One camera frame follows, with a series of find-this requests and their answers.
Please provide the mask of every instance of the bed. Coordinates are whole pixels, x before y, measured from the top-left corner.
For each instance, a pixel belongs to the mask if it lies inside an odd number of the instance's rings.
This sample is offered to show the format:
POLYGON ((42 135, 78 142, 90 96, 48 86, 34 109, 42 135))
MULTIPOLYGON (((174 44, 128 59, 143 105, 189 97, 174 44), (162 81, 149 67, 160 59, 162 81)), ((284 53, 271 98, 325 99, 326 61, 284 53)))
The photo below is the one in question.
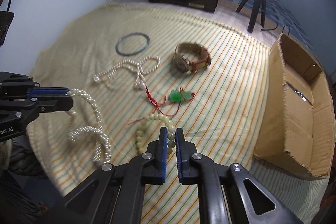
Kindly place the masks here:
MULTIPOLYGON (((182 105, 172 118, 184 129, 186 140, 215 162, 241 163, 304 223, 310 223, 328 179, 301 180, 252 156, 268 91, 269 47, 276 39, 259 28, 247 35, 249 18, 221 5, 222 1, 214 14, 147 0, 108 3, 71 23, 40 54, 31 75, 42 86, 87 91, 105 120, 113 147, 112 163, 126 163, 137 154, 137 124, 127 124, 152 112, 153 107, 144 91, 134 90, 135 77, 128 71, 118 72, 100 85, 92 78, 124 59, 115 52, 120 37, 134 31, 148 34, 150 46, 130 58, 161 57, 161 66, 146 76, 152 95, 160 100, 180 86, 196 92, 194 100, 182 105), (176 44, 182 41, 202 43, 209 49, 212 64, 206 71, 184 76, 171 66, 176 44)), ((175 109, 172 106, 165 111, 175 109)), ((84 101, 75 99, 74 110, 77 127, 95 126, 93 111, 84 101)), ((46 113, 28 127, 37 158, 63 195, 95 170, 94 142, 82 139, 71 144, 69 123, 65 113, 46 113)), ((146 143, 157 138, 159 126, 154 122, 149 127, 146 143)), ((197 187, 179 185, 174 155, 168 160, 166 183, 146 188, 142 223, 199 223, 197 187)))

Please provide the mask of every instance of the bangle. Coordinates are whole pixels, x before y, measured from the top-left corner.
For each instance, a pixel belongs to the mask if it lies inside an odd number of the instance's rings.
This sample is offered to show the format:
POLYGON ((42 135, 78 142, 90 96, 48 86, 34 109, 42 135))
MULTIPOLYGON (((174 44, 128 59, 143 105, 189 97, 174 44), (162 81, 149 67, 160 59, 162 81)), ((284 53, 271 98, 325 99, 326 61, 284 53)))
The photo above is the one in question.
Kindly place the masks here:
POLYGON ((132 55, 136 55, 136 54, 138 54, 138 53, 144 51, 144 50, 148 47, 148 45, 149 45, 149 41, 150 41, 149 36, 146 35, 146 34, 144 34, 144 33, 141 33, 141 32, 133 32, 133 33, 129 33, 129 34, 123 36, 122 38, 120 38, 120 39, 118 40, 117 44, 115 45, 115 51, 117 52, 117 54, 119 54, 119 55, 121 55, 121 56, 132 56, 132 55), (134 36, 134 35, 140 35, 140 36, 143 36, 144 38, 146 38, 146 40, 147 40, 146 45, 145 45, 143 48, 141 48, 139 51, 137 51, 137 52, 132 52, 132 53, 130 53, 130 54, 121 52, 121 51, 119 50, 119 48, 118 48, 118 47, 119 47, 119 44, 120 44, 124 39, 126 39, 126 38, 128 38, 128 37, 132 37, 132 36, 134 36))

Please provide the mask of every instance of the white pearl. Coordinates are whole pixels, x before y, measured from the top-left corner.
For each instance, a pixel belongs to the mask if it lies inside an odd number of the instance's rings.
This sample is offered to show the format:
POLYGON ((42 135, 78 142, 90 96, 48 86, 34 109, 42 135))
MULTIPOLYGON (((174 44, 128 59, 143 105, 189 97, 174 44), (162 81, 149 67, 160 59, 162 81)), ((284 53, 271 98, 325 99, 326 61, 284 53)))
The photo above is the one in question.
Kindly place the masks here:
POLYGON ((169 131, 170 133, 175 132, 175 130, 176 130, 176 128, 175 128, 173 125, 168 126, 168 131, 169 131))
POLYGON ((146 152, 146 150, 145 150, 143 147, 140 147, 138 151, 139 151, 139 153, 140 153, 140 154, 142 154, 142 153, 145 153, 145 152, 146 152))
POLYGON ((164 122, 164 124, 166 124, 168 121, 170 121, 170 119, 167 116, 164 116, 162 118, 162 121, 164 122))
POLYGON ((93 80, 98 83, 100 81, 100 78, 96 75, 95 77, 93 77, 93 80))
POLYGON ((138 126, 139 131, 145 131, 146 127, 144 127, 142 124, 138 126))
POLYGON ((146 90, 146 84, 145 84, 144 82, 142 82, 142 83, 140 84, 140 88, 141 88, 142 90, 146 90))
POLYGON ((174 148, 175 147, 175 142, 174 141, 169 141, 167 143, 167 146, 170 147, 170 148, 174 148))
POLYGON ((169 133, 168 134, 168 140, 170 140, 170 141, 175 140, 175 134, 174 133, 169 133))
POLYGON ((169 127, 169 126, 172 126, 172 125, 173 125, 173 123, 172 123, 171 120, 167 120, 167 121, 165 121, 165 126, 166 126, 166 127, 169 127))

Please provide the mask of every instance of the cardboard flap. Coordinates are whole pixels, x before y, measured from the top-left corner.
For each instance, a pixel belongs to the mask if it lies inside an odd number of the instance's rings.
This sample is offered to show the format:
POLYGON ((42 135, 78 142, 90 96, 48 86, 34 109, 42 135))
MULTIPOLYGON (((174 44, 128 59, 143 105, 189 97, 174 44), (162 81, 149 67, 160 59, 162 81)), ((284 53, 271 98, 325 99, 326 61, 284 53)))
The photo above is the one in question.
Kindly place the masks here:
POLYGON ((319 180, 324 178, 323 176, 312 174, 309 168, 298 164, 297 161, 285 151, 278 155, 264 157, 263 159, 287 170, 288 172, 302 179, 319 180))
POLYGON ((310 168, 328 174, 334 147, 332 99, 325 75, 320 73, 311 85, 314 97, 313 146, 310 168))
POLYGON ((281 49, 285 62, 289 64, 308 83, 317 77, 322 69, 303 48, 288 36, 280 36, 281 49))
POLYGON ((309 166, 313 145, 313 107, 291 88, 286 88, 285 97, 285 151, 302 165, 309 166))
POLYGON ((258 136, 254 153, 257 157, 274 155, 281 153, 284 149, 283 134, 283 85, 285 76, 283 73, 284 63, 279 43, 274 43, 269 56, 270 68, 268 95, 266 109, 263 119, 269 122, 263 122, 258 136))
POLYGON ((286 65, 286 81, 290 83, 294 88, 300 91, 305 98, 313 105, 314 98, 311 92, 311 88, 309 83, 300 75, 296 70, 294 70, 290 65, 286 65))

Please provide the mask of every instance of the pearl necklace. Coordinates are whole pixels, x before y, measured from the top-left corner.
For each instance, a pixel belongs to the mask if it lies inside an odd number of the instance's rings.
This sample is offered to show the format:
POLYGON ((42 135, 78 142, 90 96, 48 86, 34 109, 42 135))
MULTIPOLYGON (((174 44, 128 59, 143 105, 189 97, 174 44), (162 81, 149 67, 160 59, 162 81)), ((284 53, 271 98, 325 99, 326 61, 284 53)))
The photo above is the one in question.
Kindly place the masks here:
POLYGON ((86 127, 79 127, 75 130, 74 122, 77 113, 73 110, 69 110, 67 111, 68 115, 71 116, 69 133, 68 133, 69 139, 75 142, 81 135, 93 133, 96 141, 96 148, 94 150, 93 162, 98 166, 110 162, 112 160, 112 147, 110 144, 109 137, 104 133, 105 126, 98 105, 96 104, 96 101, 84 90, 72 89, 71 91, 67 92, 67 94, 70 95, 71 97, 79 96, 85 99, 86 102, 92 107, 98 125, 98 128, 92 126, 86 126, 86 127))
POLYGON ((161 65, 161 60, 160 60, 160 57, 158 56, 155 56, 155 55, 150 55, 150 56, 147 56, 146 58, 142 59, 140 62, 135 62, 133 60, 130 60, 130 59, 125 59, 125 60, 121 60, 117 65, 113 66, 112 68, 110 68, 109 70, 105 70, 103 72, 100 72, 98 74, 96 74, 94 77, 93 77, 93 80, 96 82, 96 83, 99 83, 101 82, 101 77, 102 76, 105 76, 107 75, 108 79, 110 79, 112 77, 112 75, 115 74, 115 72, 120 69, 120 68, 125 68, 125 69, 128 69, 130 70, 131 72, 133 73, 136 73, 137 74, 137 77, 135 79, 135 83, 134 83, 134 88, 135 89, 143 89, 145 90, 146 89, 146 84, 145 84, 145 77, 144 75, 147 75, 147 74, 150 74, 152 73, 153 71, 157 70, 157 68, 161 65), (142 69, 142 65, 147 62, 147 60, 156 60, 157 61, 157 64, 149 69, 149 70, 146 70, 144 71, 142 69))
POLYGON ((150 114, 145 117, 145 119, 142 121, 141 125, 138 126, 138 130, 136 132, 136 146, 138 148, 138 151, 140 154, 145 153, 146 150, 143 147, 143 135, 146 131, 146 129, 149 126, 149 123, 153 120, 162 121, 166 128, 168 128, 168 143, 167 143, 167 158, 171 153, 173 153, 173 148, 175 147, 175 126, 172 124, 172 121, 163 114, 150 114))

